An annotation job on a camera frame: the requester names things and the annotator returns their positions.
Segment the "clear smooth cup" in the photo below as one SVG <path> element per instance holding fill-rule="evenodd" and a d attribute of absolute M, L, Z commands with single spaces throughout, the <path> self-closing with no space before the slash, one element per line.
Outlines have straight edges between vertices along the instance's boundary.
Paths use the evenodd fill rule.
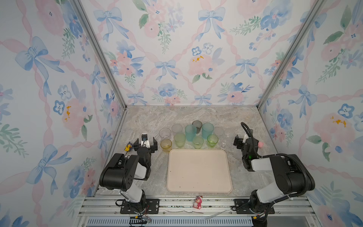
<path fill-rule="evenodd" d="M 162 128 L 159 131 L 159 136 L 162 140 L 164 139 L 170 139 L 172 135 L 172 131 L 169 128 Z"/>

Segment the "clear textured cup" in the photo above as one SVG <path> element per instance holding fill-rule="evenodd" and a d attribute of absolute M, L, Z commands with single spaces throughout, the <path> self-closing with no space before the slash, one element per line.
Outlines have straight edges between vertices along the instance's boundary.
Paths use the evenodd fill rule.
<path fill-rule="evenodd" d="M 176 135 L 176 134 L 182 133 L 182 132 L 183 132 L 183 126 L 181 124 L 174 124 L 172 126 L 173 135 Z"/>

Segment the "teal cup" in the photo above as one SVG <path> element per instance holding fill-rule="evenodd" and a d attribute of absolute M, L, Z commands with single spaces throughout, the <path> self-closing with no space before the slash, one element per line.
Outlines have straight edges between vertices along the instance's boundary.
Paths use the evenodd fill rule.
<path fill-rule="evenodd" d="M 213 134 L 214 125 L 212 123 L 204 123 L 202 125 L 202 138 L 207 139 L 209 135 Z"/>
<path fill-rule="evenodd" d="M 190 124 L 185 127 L 185 135 L 187 141 L 192 142 L 196 134 L 197 128 L 194 125 Z"/>

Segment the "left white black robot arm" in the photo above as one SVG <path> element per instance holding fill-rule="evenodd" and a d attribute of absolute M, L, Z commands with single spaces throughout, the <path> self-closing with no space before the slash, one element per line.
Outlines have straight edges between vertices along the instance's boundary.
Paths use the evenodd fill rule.
<path fill-rule="evenodd" d="M 116 153 L 101 173 L 99 185 L 108 190 L 118 190 L 131 205 L 146 205 L 145 192 L 134 184 L 134 180 L 148 180 L 151 173 L 151 155 L 158 150 L 157 140 L 150 143 L 147 134 L 136 140 L 129 150 L 135 155 Z"/>

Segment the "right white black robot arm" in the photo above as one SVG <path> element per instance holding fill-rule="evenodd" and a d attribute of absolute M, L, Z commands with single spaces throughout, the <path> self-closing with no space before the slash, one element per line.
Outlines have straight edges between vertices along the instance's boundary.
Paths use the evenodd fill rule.
<path fill-rule="evenodd" d="M 273 154 L 258 157 L 258 140 L 235 136 L 233 145 L 242 152 L 244 168 L 249 172 L 270 171 L 274 182 L 251 192 L 249 201 L 233 210 L 259 214 L 270 211 L 275 203 L 304 195 L 315 189 L 315 180 L 297 155 Z"/>

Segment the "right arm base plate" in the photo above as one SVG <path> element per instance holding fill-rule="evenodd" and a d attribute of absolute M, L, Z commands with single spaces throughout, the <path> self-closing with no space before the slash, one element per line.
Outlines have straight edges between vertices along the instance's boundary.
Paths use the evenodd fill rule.
<path fill-rule="evenodd" d="M 249 199 L 234 199 L 234 206 L 232 210 L 237 214 L 255 214 L 262 215 L 265 214 L 268 208 L 267 203 L 260 202 L 250 202 Z"/>

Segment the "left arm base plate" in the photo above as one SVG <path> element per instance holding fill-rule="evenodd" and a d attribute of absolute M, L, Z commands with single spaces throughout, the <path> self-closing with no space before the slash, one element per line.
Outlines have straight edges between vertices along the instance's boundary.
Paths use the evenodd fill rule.
<path fill-rule="evenodd" d="M 120 214 L 158 214 L 159 199 L 142 199 L 139 203 L 117 200 L 115 204 L 120 207 Z"/>

